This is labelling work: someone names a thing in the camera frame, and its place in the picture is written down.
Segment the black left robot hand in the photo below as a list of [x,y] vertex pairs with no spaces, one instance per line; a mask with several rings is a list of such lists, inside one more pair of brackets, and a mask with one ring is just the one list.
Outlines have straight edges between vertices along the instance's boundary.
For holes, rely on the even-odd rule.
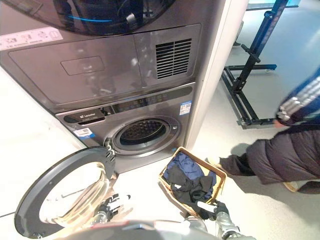
[[119,213],[120,207],[123,207],[124,204],[130,199],[130,194],[116,193],[103,201],[98,208],[98,211],[106,214],[107,219],[110,220]]

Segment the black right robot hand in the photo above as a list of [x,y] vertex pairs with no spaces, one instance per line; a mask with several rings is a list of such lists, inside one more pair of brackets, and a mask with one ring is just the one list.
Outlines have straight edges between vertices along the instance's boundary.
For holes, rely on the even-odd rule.
[[213,203],[198,201],[196,204],[201,209],[201,216],[206,217],[207,219],[216,220],[219,213],[229,214],[226,205],[218,200],[214,200]]

